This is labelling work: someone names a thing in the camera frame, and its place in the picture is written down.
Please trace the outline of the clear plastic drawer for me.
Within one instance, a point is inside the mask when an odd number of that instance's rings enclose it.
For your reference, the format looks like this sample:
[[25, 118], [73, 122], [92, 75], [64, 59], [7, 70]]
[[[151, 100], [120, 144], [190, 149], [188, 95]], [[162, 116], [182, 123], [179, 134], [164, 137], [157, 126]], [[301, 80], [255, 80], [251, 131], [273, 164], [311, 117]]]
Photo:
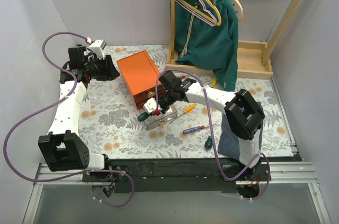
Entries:
[[171, 105], [170, 108], [164, 114], [161, 113], [160, 115], [151, 115], [148, 119], [143, 121], [143, 123], [146, 125], [147, 130], [153, 130], [174, 120], [176, 117], [177, 109], [175, 108], [174, 105]]

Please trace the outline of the green handled screwdriver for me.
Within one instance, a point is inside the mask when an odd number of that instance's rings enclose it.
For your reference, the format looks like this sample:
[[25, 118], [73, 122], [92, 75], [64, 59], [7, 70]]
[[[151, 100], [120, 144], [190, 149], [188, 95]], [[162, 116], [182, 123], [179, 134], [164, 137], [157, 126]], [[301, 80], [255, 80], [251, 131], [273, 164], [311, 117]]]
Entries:
[[137, 120], [139, 122], [143, 122], [145, 121], [146, 119], [148, 119], [149, 117], [151, 116], [151, 114], [147, 113], [147, 112], [144, 112], [142, 114], [140, 114], [138, 117], [137, 117]]

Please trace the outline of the orange drawer box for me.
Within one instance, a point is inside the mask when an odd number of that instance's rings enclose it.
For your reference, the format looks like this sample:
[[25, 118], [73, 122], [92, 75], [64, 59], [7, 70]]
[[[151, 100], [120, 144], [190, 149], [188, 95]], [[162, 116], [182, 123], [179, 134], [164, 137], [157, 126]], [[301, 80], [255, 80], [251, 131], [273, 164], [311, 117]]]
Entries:
[[147, 100], [155, 96], [158, 68], [146, 50], [117, 60], [117, 65], [136, 108], [141, 110]]

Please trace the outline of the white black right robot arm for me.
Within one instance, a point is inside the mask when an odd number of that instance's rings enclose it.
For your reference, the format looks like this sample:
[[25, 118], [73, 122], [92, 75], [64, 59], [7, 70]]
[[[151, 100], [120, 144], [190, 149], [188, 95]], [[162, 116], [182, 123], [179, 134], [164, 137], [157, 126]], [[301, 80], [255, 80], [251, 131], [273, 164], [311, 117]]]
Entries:
[[156, 109], [165, 111], [175, 102], [185, 101], [205, 105], [208, 111], [213, 108], [222, 112], [239, 142], [240, 175], [245, 180], [254, 179], [259, 174], [260, 133], [265, 115], [251, 93], [245, 89], [238, 92], [215, 89], [193, 74], [181, 80], [174, 72], [182, 71], [167, 69], [156, 79], [156, 84], [161, 83], [166, 89], [161, 97], [156, 94]]

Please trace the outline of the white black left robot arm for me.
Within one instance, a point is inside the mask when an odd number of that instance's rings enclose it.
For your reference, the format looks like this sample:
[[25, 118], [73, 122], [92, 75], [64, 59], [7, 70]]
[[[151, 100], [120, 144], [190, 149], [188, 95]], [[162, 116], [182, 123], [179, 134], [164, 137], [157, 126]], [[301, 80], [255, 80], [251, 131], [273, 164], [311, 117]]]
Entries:
[[105, 54], [106, 43], [96, 40], [88, 47], [68, 49], [69, 61], [60, 73], [60, 100], [47, 135], [40, 136], [38, 146], [52, 172], [94, 170], [102, 182], [113, 174], [108, 158], [91, 153], [78, 133], [81, 105], [91, 80], [111, 81], [119, 77], [112, 57]]

